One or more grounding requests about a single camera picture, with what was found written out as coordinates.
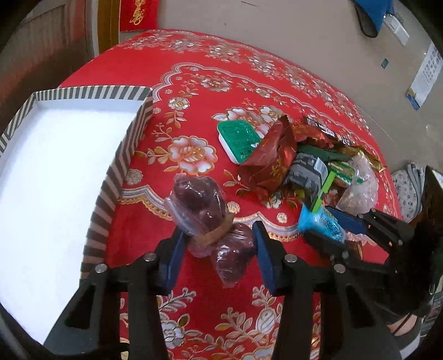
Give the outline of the gold foil packet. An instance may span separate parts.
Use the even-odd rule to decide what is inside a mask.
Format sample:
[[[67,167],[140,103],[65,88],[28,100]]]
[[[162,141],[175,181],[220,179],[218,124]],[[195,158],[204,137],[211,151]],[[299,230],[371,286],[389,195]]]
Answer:
[[[338,152],[350,157],[354,157],[357,155],[364,156],[369,161],[369,164],[374,172],[382,173],[386,169],[383,163],[376,156],[368,152],[363,146],[350,146],[342,144],[339,145]]]

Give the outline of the green lidded jelly cup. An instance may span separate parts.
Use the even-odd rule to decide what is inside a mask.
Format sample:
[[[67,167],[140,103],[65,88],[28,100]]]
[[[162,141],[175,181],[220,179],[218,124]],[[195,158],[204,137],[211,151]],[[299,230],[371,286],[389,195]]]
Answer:
[[[244,120],[220,122],[217,131],[222,148],[237,165],[245,162],[261,141],[254,127]]]

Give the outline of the floral cushion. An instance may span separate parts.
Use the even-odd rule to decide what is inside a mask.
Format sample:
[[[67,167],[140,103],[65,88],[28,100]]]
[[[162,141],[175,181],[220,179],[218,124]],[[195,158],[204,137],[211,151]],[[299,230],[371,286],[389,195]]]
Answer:
[[[416,163],[408,163],[403,169],[395,171],[392,174],[392,179],[403,220],[410,223],[422,210],[424,168]]]

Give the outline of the blue snack packet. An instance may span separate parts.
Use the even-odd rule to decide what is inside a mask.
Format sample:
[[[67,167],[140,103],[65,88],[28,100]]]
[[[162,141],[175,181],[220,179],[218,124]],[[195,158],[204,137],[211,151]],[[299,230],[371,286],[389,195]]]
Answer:
[[[314,231],[341,243],[344,243],[346,239],[345,230],[339,225],[338,220],[323,206],[317,212],[311,212],[303,205],[297,223],[297,231],[299,233]]]

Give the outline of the clear bag of nuts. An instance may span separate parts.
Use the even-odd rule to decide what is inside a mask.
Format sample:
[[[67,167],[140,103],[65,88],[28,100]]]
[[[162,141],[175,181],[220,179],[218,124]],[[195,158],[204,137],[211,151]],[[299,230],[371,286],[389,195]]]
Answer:
[[[377,203],[378,180],[369,161],[364,156],[354,156],[350,160],[350,165],[358,170],[364,182],[351,184],[345,190],[336,207],[351,215],[366,214]]]

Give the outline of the Nescafe coffee stick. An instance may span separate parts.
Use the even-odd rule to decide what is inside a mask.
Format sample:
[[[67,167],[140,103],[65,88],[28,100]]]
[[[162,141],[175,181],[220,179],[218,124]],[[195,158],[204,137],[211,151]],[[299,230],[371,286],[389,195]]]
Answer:
[[[314,120],[312,117],[304,117],[303,119],[307,125],[310,125],[312,127],[316,127],[318,130],[320,130],[322,133],[324,133],[325,135],[327,135],[331,139],[334,139],[335,141],[342,143],[344,145],[349,145],[349,146],[354,145],[354,142],[352,142],[351,139],[349,139],[348,137],[345,137],[343,135],[340,135],[337,132],[334,132],[326,125],[323,125],[322,123]]]

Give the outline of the wooden door frame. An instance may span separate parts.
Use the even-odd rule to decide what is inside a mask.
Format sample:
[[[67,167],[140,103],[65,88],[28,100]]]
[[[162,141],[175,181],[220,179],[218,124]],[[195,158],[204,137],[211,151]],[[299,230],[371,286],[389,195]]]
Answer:
[[[119,43],[120,3],[120,0],[98,1],[97,30],[100,54]]]

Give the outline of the black green snack packet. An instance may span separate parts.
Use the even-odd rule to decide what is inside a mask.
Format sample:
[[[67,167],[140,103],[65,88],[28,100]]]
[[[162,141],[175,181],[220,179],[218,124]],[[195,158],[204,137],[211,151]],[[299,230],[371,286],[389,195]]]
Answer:
[[[328,169],[327,163],[345,161],[350,164],[350,159],[348,155],[340,154],[330,148],[301,145],[288,170],[284,184],[301,190],[304,194],[303,204],[311,212],[317,212],[336,176]]]

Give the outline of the dried dates plastic bag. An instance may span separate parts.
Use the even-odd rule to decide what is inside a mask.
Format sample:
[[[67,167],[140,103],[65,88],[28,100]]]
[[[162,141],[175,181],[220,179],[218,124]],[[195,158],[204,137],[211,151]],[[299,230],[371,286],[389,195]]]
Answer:
[[[197,258],[209,257],[223,286],[234,287],[257,253],[256,240],[247,225],[233,221],[234,213],[216,181],[179,174],[164,206],[190,237],[189,252]]]

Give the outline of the red floral tablecloth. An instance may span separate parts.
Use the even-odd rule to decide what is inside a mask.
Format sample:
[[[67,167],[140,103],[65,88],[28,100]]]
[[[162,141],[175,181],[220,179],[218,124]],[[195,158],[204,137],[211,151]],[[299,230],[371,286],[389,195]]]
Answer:
[[[106,175],[86,235],[81,267],[119,267],[152,251],[175,224],[164,207],[178,175],[208,176],[229,212],[247,226],[261,221],[271,238],[306,262],[322,264],[297,234],[303,194],[285,188],[260,195],[253,172],[241,169],[219,141],[219,129],[245,122],[263,137],[282,116],[309,140],[306,119],[363,148],[379,163],[377,209],[400,216],[390,172],[355,103],[313,73],[276,55],[224,38],[151,30],[91,60],[64,81],[83,94],[130,97],[153,91],[151,116],[138,142]],[[223,286],[210,258],[187,254],[176,287],[157,299],[171,359],[269,359],[283,304],[262,282],[256,261],[233,288]]]

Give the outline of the red wall decoration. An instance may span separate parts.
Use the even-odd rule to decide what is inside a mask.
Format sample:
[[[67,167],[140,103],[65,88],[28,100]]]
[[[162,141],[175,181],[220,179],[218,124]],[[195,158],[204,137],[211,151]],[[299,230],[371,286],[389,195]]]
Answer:
[[[159,0],[121,0],[119,30],[146,31],[158,28]]]

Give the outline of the red foil snack packet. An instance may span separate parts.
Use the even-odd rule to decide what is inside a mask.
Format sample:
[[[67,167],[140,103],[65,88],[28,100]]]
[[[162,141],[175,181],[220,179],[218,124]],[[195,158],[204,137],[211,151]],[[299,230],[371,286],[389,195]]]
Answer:
[[[309,143],[320,148],[332,148],[335,141],[316,127],[306,123],[292,124],[282,115],[273,124],[249,158],[238,168],[239,182],[267,199],[285,180],[296,156],[297,147]]]

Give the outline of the wall calendar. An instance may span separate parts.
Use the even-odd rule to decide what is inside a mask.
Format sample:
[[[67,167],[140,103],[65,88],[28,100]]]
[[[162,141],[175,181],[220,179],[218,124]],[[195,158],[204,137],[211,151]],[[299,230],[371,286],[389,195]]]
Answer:
[[[419,70],[406,92],[406,98],[415,110],[419,110],[432,90],[442,70],[442,55],[431,42]]]

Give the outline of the green wafer packet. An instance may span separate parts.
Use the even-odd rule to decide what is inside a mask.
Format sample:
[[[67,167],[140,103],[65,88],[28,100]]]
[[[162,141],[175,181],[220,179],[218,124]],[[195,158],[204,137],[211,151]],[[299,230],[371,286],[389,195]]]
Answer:
[[[334,182],[340,187],[347,188],[353,183],[362,184],[364,182],[358,170],[348,162],[330,161],[327,163],[327,167],[336,174]]]

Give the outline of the striped white cardboard box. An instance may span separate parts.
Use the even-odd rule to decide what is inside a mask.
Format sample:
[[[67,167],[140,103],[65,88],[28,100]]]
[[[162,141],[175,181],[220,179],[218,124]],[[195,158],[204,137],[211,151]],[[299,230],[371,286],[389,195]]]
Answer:
[[[146,86],[36,91],[1,135],[1,304],[43,343],[104,260],[146,123]]]

